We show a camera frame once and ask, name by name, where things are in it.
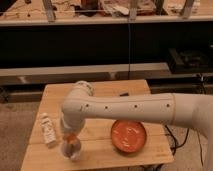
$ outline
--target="orange plate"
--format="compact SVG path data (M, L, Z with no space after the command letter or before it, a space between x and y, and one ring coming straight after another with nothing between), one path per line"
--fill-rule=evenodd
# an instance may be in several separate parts
M133 153L146 143L146 130L140 122L115 121L111 128L112 143L119 150Z

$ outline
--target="wooden table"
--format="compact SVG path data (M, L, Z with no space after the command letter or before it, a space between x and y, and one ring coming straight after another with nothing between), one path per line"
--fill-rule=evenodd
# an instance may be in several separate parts
M145 80L96 82L92 85L95 89L95 96L119 96L125 92L130 95L150 93ZM144 123L148 135L145 147L138 154L122 155L116 151L110 139L110 129L114 121L107 119L87 119L84 129L80 133L82 152L78 162L72 163L63 157L60 153L60 145L48 149L42 137L40 114L46 112L52 118L57 141L60 144L61 104L72 86L73 84L46 86L23 161L23 171L85 170L173 161L168 140L161 125Z

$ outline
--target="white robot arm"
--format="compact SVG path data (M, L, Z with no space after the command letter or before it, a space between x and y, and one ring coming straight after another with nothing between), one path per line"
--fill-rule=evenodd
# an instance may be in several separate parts
M208 139L205 171L213 170L213 96L156 94L93 97L92 86L77 82L62 105L61 129L78 134L86 118L106 118L161 123L199 131Z

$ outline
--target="black cable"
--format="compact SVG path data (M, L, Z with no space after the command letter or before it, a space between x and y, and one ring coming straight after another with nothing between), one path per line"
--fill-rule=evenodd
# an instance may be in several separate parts
M199 142L199 146L200 146L200 162L201 162L201 165L203 166L203 148L202 148L202 145L201 145L199 132L197 132L197 138L198 138L198 142Z
M202 75L202 73L197 74L197 77L198 77L198 79L200 81L200 88L201 88L200 93L201 94L206 94L205 82L207 82L208 79L205 80L204 76ZM200 147L200 162L201 162L201 165L203 166L203 148L202 148L202 145L201 145L200 134L198 132L197 132L197 138L198 138L199 147Z
M177 149L183 147L183 146L186 144L186 141L187 141L187 139L188 139L188 136L189 136L189 128L187 128L186 135L185 135L185 138L184 138L183 143L180 144L180 145L178 145L178 146L177 146Z
M128 80L130 79L130 70L131 70L131 40L132 35L131 35L131 24L130 24L130 18L128 18Z

